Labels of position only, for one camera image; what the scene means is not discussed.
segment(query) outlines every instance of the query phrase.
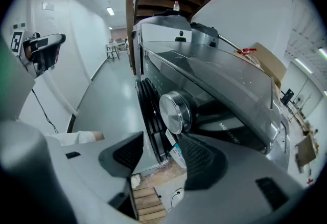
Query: black cable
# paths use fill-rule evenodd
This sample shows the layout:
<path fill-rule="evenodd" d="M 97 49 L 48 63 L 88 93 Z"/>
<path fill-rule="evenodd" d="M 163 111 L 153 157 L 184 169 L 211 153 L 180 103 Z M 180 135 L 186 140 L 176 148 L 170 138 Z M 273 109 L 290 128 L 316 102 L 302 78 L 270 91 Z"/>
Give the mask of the black cable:
<path fill-rule="evenodd" d="M 57 130 L 56 126 L 51 122 L 51 120 L 50 120 L 50 119 L 48 118 L 48 116 L 46 115 L 46 113 L 45 113 L 45 111 L 44 111 L 44 108 L 42 107 L 42 105 L 41 105 L 41 103 L 40 103 L 40 101 L 39 101 L 39 99 L 38 99 L 38 97 L 37 97 L 37 95 L 35 94 L 35 91 L 34 91 L 33 89 L 32 89 L 32 92 L 33 92 L 33 94 L 34 94 L 34 96 L 35 96 L 37 102 L 39 103 L 40 107 L 42 108 L 42 111 L 43 111 L 43 113 L 44 113 L 44 115 L 45 115 L 46 121 L 48 121 L 48 123 L 51 124 L 51 125 L 53 126 L 53 129 L 54 129 L 55 133 L 58 134 L 59 131 Z"/>
<path fill-rule="evenodd" d="M 169 212 L 169 210 L 172 210 L 173 209 L 173 199 L 175 196 L 179 195 L 180 192 L 178 191 L 176 194 L 174 194 L 174 196 L 172 197 L 171 201 L 170 201 L 170 205 L 171 205 L 171 208 L 167 210 L 167 212 Z"/>

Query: metal rod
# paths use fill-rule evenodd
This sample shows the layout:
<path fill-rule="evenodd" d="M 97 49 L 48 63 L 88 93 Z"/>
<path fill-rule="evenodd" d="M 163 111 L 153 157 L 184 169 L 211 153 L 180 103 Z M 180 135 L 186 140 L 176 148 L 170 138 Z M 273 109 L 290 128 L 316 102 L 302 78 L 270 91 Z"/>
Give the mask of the metal rod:
<path fill-rule="evenodd" d="M 221 40 L 225 41 L 226 43 L 228 43 L 229 45 L 231 45 L 233 48 L 235 48 L 237 51 L 239 52 L 243 52 L 239 47 L 237 47 L 234 43 L 230 42 L 227 38 L 224 38 L 222 35 L 218 34 L 218 38 L 220 38 Z"/>

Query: white panel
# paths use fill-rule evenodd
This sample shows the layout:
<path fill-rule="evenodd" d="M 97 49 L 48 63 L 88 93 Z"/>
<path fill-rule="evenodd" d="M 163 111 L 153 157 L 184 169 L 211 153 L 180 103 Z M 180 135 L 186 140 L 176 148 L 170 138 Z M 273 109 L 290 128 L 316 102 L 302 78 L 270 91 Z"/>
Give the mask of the white panel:
<path fill-rule="evenodd" d="M 54 11 L 42 10 L 42 2 L 54 5 Z M 66 35 L 66 42 L 61 46 L 58 62 L 50 74 L 55 85 L 69 104 L 77 109 L 89 86 L 89 78 L 84 74 L 83 63 L 74 43 L 69 0 L 33 0 L 35 30 L 42 36 L 54 33 Z"/>
<path fill-rule="evenodd" d="M 180 37 L 180 29 L 167 28 L 159 25 L 144 23 L 141 25 L 141 36 L 143 41 L 175 41 L 176 37 Z M 184 30 L 183 37 L 187 42 L 192 41 L 192 31 Z"/>
<path fill-rule="evenodd" d="M 71 17 L 76 43 L 91 78 L 107 57 L 105 45 L 110 32 L 101 17 L 78 2 L 72 2 Z"/>
<path fill-rule="evenodd" d="M 322 94 L 315 84 L 308 79 L 299 95 L 303 95 L 305 100 L 310 97 L 302 108 L 302 113 L 307 117 L 321 100 Z"/>
<path fill-rule="evenodd" d="M 317 107 L 312 111 L 308 117 L 308 121 L 312 125 L 313 129 L 318 129 L 318 133 L 315 135 L 315 139 L 319 145 L 319 152 L 317 158 L 310 162 L 310 168 L 312 170 L 311 175 L 314 180 L 317 179 L 323 166 L 326 162 L 327 151 L 327 97 L 323 96 Z"/>
<path fill-rule="evenodd" d="M 307 78 L 308 77 L 297 66 L 290 63 L 282 80 L 282 91 L 286 93 L 290 88 L 294 92 L 292 98 L 292 100 L 294 100 L 304 86 Z"/>
<path fill-rule="evenodd" d="M 240 48 L 259 42 L 282 59 L 291 30 L 289 7 L 291 4 L 285 0 L 211 0 L 192 21 L 216 28 Z M 230 49 L 225 43 L 220 43 L 219 48 Z"/>

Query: metal machine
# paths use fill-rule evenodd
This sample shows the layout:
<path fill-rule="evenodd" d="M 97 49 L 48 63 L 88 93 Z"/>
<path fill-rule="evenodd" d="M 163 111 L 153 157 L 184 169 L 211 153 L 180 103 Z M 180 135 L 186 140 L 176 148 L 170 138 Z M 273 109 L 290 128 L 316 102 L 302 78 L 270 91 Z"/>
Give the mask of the metal machine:
<path fill-rule="evenodd" d="M 169 17 L 144 19 L 137 28 L 150 21 L 159 30 L 163 18 L 176 16 Z M 178 24 L 174 22 L 176 30 L 181 28 Z M 164 134 L 167 128 L 175 138 L 191 132 L 268 154 L 281 126 L 273 79 L 217 49 L 219 34 L 214 28 L 189 26 L 192 42 L 144 41 L 142 33 L 134 42 L 137 93 L 158 161 L 171 148 Z"/>
<path fill-rule="evenodd" d="M 154 16 L 143 19 L 133 27 L 133 44 L 138 49 L 143 41 L 192 41 L 192 29 L 188 21 L 179 15 Z M 135 54 L 135 63 L 142 61 Z M 136 69 L 138 79 L 141 78 L 139 66 Z"/>
<path fill-rule="evenodd" d="M 30 63 L 18 62 L 1 43 L 2 61 L 10 64 L 1 66 L 2 74 L 10 75 L 6 73 L 9 67 L 17 76 L 24 76 L 25 67 L 36 64 L 36 74 L 40 75 L 56 63 L 63 38 L 42 44 L 44 48 L 40 46 L 42 37 L 23 41 L 20 50 Z M 31 44 L 36 48 L 31 47 L 33 58 L 26 53 Z M 220 59 L 230 56 L 224 52 L 207 55 L 206 46 L 194 49 L 194 45 L 144 41 L 140 53 L 144 61 L 141 74 L 148 76 L 137 83 L 139 95 L 148 101 L 141 106 L 149 118 L 146 123 L 156 130 L 157 139 L 163 137 L 161 131 L 166 127 L 176 133 L 188 171 L 184 198 L 163 223 L 216 223 L 217 218 L 221 223 L 277 222 L 303 191 L 286 171 L 262 154 L 270 149 L 280 123 L 273 92 L 260 91 L 253 82 L 249 85 L 250 76 L 242 79 L 246 83 L 242 90 L 247 94 L 241 92 L 243 83 L 237 73 L 227 76 L 219 72 Z M 243 68 L 240 73 L 252 74 L 256 69 L 238 64 Z M 261 82 L 270 88 L 270 78 L 258 71 Z M 208 72 L 217 76 L 222 88 L 228 85 L 228 92 L 213 88 Z M 15 93 L 18 87 L 9 87 L 8 92 Z M 25 87 L 25 95 L 31 87 Z M 237 111 L 232 101 L 226 101 L 227 93 L 243 110 Z M 150 117 L 150 111 L 158 116 Z M 32 210 L 24 218 L 33 217 L 34 221 L 136 223 L 130 177 L 143 152 L 142 132 L 113 146 L 103 140 L 62 147 L 56 139 L 43 136 L 14 117 L 2 115 L 0 121 L 0 167 L 5 180 L 15 185 L 8 194 L 9 206 L 23 197 L 29 202 L 24 207 Z M 254 120 L 263 126 L 256 128 Z M 216 137 L 204 132 L 214 132 Z M 165 156 L 165 145 L 159 159 Z"/>

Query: hallway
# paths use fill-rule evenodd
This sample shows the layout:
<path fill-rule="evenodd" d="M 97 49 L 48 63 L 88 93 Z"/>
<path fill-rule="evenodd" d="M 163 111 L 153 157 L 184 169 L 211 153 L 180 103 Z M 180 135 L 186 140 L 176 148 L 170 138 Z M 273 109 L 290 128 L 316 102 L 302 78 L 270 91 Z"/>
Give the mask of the hallway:
<path fill-rule="evenodd" d="M 73 127 L 73 132 L 77 131 L 100 131 L 108 146 L 133 132 L 143 131 L 143 155 L 135 173 L 158 166 L 147 137 L 127 52 L 120 52 L 120 60 L 110 59 L 96 75 L 80 104 Z"/>

